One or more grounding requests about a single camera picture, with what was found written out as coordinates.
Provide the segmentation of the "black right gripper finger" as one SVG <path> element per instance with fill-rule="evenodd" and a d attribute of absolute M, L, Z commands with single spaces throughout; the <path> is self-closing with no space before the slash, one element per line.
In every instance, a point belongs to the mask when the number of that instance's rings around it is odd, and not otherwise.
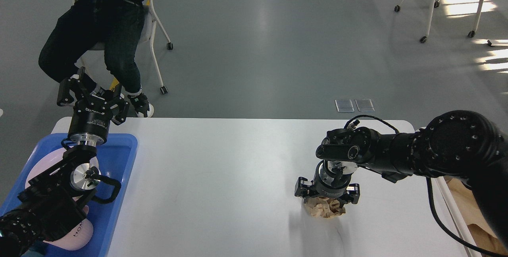
<path fill-rule="evenodd" d="M 344 194 L 337 198 L 339 201 L 339 208 L 343 208 L 346 204 L 357 204 L 360 197 L 360 185 L 349 184 L 344 191 Z"/>
<path fill-rule="evenodd" d="M 308 181 L 307 178 L 298 177 L 296 184 L 294 186 L 294 196 L 301 197 L 303 199 L 303 203 L 307 203 L 310 199 L 318 196 L 318 192 L 316 190 L 316 186 L 314 185 L 314 181 Z"/>

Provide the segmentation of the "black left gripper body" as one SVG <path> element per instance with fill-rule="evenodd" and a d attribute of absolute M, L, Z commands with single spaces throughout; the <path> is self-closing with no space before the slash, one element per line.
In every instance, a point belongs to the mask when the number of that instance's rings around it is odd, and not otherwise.
<path fill-rule="evenodd" d="M 105 100 L 80 100 L 74 106 L 68 139 L 77 145 L 98 146 L 107 142 L 111 112 Z"/>

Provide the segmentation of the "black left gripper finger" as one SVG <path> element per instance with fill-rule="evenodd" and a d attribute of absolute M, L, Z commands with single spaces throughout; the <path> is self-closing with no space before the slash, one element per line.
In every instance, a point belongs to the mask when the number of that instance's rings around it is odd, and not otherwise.
<path fill-rule="evenodd" d="M 115 125 L 125 122 L 129 103 L 121 94 L 122 85 L 117 84 L 113 90 L 105 91 L 105 116 Z"/>
<path fill-rule="evenodd" d="M 94 106 L 94 100 L 82 82 L 84 74 L 85 67 L 81 67 L 77 74 L 60 82 L 56 100 L 59 107 L 91 108 Z"/>

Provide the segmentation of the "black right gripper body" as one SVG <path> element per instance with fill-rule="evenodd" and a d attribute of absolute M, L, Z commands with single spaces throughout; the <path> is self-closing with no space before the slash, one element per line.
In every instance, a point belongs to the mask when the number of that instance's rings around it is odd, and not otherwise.
<path fill-rule="evenodd" d="M 337 199 L 351 184 L 354 163 L 347 161 L 320 161 L 316 167 L 314 185 L 317 197 Z"/>

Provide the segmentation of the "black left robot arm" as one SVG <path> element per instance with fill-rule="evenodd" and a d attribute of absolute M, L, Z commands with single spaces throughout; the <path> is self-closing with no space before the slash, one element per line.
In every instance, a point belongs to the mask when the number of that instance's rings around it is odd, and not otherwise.
<path fill-rule="evenodd" d="M 92 95 L 83 83 L 85 69 L 60 82 L 58 106 L 73 104 L 62 160 L 29 180 L 18 194 L 21 204 L 1 217 L 1 255 L 20 257 L 37 240 L 56 241 L 86 218 L 89 201 L 112 203 L 120 181 L 91 164 L 97 147 L 107 141 L 110 123 L 126 120 L 129 103 L 114 92 L 110 100 Z"/>

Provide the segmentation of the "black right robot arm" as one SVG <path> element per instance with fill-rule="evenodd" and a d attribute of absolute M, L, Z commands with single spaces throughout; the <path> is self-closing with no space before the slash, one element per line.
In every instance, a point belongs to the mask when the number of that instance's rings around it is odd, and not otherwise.
<path fill-rule="evenodd" d="M 484 219 L 507 246 L 507 135 L 494 123 L 468 110 L 446 112 L 414 133 L 395 129 L 393 134 L 380 134 L 359 123 L 359 116 L 354 116 L 342 128 L 327 132 L 316 149 L 320 162 L 314 179 L 307 185 L 307 179 L 299 177 L 294 187 L 296 197 L 305 202 L 315 197 L 331 198 L 340 207 L 356 204 L 360 187 L 350 181 L 357 168 L 378 173 L 392 183 L 414 174 L 422 176 L 426 178 L 431 213 L 441 229 L 466 248 L 497 257 L 497 253 L 456 236 L 439 219 L 431 179 L 450 176 L 472 191 Z"/>

